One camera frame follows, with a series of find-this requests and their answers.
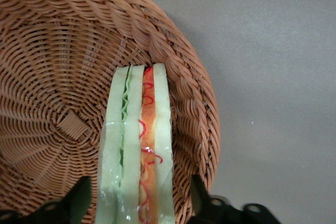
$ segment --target tomato slice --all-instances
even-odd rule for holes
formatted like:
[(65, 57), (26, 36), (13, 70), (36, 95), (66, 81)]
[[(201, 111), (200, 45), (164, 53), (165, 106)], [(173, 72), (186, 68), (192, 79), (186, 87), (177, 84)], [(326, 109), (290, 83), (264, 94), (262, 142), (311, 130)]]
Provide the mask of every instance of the tomato slice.
[(143, 224), (157, 224), (157, 199), (155, 176), (155, 95), (154, 71), (148, 68), (143, 76), (142, 112), (139, 123), (141, 146), (141, 175), (139, 181), (139, 220)]

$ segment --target gray table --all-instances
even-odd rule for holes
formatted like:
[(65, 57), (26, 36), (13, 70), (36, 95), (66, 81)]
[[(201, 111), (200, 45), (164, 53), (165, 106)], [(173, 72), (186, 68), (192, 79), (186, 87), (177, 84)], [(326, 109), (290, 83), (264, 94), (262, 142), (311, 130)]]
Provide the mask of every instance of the gray table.
[(210, 74), (222, 124), (212, 193), (282, 223), (336, 222), (336, 0), (154, 0)]

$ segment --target basket weave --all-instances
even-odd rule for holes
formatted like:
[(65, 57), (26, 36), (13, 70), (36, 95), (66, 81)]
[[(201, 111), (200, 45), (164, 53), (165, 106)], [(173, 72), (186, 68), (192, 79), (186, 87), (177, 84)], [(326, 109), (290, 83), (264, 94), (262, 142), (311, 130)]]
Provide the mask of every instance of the basket weave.
[[(151, 0), (0, 0), (0, 209), (23, 214), (81, 177), (96, 193), (99, 138), (117, 66), (166, 65), (177, 223), (190, 175), (209, 188), (219, 119), (193, 47)], [(93, 223), (96, 197), (83, 223)]]

